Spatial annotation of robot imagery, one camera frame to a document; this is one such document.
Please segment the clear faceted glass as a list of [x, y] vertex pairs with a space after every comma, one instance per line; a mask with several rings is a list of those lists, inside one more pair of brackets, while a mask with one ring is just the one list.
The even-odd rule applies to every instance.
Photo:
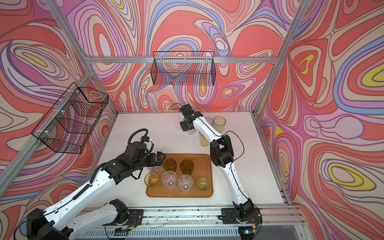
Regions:
[[174, 189], [177, 186], [178, 176], [174, 171], [166, 171], [161, 177], [162, 185], [167, 189]]
[[148, 169], [150, 172], [156, 172], [156, 173], [158, 173], [159, 175], [161, 175], [161, 173], [163, 172], [163, 167], [162, 167], [162, 166], [147, 167], [147, 169]]

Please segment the brown short glass front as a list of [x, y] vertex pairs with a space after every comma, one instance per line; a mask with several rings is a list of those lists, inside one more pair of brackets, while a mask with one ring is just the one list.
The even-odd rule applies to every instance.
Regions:
[[173, 159], [166, 160], [164, 162], [164, 169], [166, 171], [173, 171], [176, 172], [177, 170], [177, 162]]

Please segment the yellow short plastic glass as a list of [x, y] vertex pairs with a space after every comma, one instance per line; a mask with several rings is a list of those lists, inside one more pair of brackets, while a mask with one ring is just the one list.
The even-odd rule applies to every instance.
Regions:
[[148, 189], [157, 190], [161, 187], [161, 177], [157, 172], [149, 172], [145, 176], [145, 184]]

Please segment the clear faceted glass front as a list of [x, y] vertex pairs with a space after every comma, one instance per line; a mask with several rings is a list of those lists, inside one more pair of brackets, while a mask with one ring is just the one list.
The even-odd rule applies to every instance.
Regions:
[[178, 176], [174, 171], [166, 171], [161, 177], [162, 185], [167, 189], [174, 189], [177, 186]]

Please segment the brown tall glass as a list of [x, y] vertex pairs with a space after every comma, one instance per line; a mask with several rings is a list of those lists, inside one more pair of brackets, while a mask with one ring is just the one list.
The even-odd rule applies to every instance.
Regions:
[[180, 163], [180, 168], [183, 175], [191, 175], [194, 169], [194, 163], [191, 160], [183, 160]]

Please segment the brown plastic tray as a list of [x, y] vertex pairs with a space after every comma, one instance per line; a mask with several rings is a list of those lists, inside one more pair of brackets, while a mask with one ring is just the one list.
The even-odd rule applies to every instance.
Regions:
[[[182, 172], [180, 170], [180, 163], [183, 160], [191, 160], [194, 163], [194, 169], [191, 177], [194, 180], [194, 186], [192, 190], [188, 193], [183, 193], [178, 187], [177, 189], [169, 190], [164, 185], [160, 186], [158, 189], [152, 189], [147, 187], [146, 194], [150, 198], [210, 198], [213, 195], [213, 180], [212, 180], [212, 162], [209, 155], [204, 154], [166, 154], [164, 160], [168, 161], [173, 159], [178, 164], [178, 169], [176, 174], [178, 177], [181, 176]], [[196, 182], [200, 177], [206, 177], [210, 186], [206, 191], [199, 190]]]

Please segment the green short glass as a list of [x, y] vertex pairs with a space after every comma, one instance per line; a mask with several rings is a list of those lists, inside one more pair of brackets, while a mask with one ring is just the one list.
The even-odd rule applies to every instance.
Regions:
[[210, 185], [210, 180], [207, 177], [200, 177], [196, 181], [196, 187], [199, 191], [207, 191]]

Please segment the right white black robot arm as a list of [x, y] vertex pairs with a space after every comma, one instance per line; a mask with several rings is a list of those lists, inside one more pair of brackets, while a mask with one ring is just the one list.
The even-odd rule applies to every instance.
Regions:
[[180, 122], [184, 132], [196, 129], [210, 142], [210, 157], [212, 163], [219, 167], [226, 178], [233, 196], [236, 217], [244, 222], [253, 214], [255, 205], [246, 194], [236, 173], [234, 150], [231, 138], [216, 131], [205, 119], [201, 112], [196, 112], [187, 104], [180, 107], [183, 121]]

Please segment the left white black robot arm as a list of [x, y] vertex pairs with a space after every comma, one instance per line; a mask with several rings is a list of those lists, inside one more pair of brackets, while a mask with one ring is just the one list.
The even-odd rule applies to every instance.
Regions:
[[129, 213], [120, 200], [78, 216], [89, 203], [122, 180], [133, 176], [134, 171], [161, 166], [166, 155], [153, 153], [143, 142], [128, 143], [124, 153], [99, 165], [88, 182], [58, 203], [41, 210], [36, 208], [24, 222], [29, 240], [74, 240], [101, 225], [124, 224]]

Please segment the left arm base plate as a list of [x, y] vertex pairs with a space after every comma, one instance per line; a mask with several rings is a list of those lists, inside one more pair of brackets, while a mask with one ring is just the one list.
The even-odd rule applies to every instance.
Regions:
[[122, 225], [129, 227], [137, 227], [141, 225], [143, 220], [143, 214], [144, 210], [142, 209], [132, 209], [125, 211], [122, 215]]

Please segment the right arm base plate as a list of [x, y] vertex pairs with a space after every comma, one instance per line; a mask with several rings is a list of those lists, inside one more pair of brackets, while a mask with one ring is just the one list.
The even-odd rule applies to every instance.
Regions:
[[238, 217], [238, 214], [234, 208], [222, 208], [221, 215], [218, 216], [218, 219], [226, 225], [227, 224], [241, 224], [241, 225], [252, 224], [252, 225], [258, 226], [263, 222], [260, 209], [258, 208], [253, 209], [252, 213], [243, 219], [240, 219]]

